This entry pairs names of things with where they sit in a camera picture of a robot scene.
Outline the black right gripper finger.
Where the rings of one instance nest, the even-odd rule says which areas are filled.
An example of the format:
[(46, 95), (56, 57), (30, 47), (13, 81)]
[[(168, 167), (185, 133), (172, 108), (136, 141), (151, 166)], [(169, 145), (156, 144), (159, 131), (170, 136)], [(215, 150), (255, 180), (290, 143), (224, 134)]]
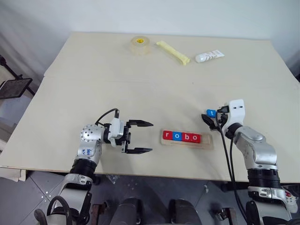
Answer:
[(203, 122), (208, 125), (208, 127), (210, 128), (210, 131), (218, 131), (218, 127), (215, 124), (214, 120), (211, 119), (208, 115), (206, 114), (201, 114), (201, 118), (203, 120)]

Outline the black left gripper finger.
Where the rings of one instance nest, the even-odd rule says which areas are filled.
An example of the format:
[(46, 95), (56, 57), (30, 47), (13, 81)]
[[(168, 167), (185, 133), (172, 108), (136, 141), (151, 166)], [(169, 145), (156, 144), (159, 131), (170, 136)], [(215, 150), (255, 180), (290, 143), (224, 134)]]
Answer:
[(125, 149), (126, 154), (143, 154), (152, 151), (151, 148), (134, 148), (134, 149)]
[(137, 127), (152, 127), (154, 126), (152, 123), (143, 121), (143, 120), (129, 120), (126, 122), (126, 126), (128, 128), (131, 128), (132, 126), (137, 126)]

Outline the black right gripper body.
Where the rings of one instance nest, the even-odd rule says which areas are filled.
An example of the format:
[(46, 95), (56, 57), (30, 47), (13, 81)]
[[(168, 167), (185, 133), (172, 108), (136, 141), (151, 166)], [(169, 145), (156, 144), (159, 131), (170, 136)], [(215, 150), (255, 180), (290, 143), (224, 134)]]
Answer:
[(213, 119), (214, 122), (214, 130), (220, 131), (228, 120), (228, 116), (226, 113), (216, 112), (216, 116)]

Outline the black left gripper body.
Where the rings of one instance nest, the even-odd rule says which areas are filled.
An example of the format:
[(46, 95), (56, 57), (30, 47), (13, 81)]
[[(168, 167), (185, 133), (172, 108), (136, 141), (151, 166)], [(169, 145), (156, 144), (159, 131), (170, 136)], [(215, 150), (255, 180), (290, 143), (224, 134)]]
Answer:
[(131, 125), (126, 125), (123, 130), (123, 136), (118, 139), (118, 145), (121, 146), (122, 153), (130, 154), (131, 149), (128, 148), (128, 145), (131, 141), (131, 133), (129, 129), (131, 128)]

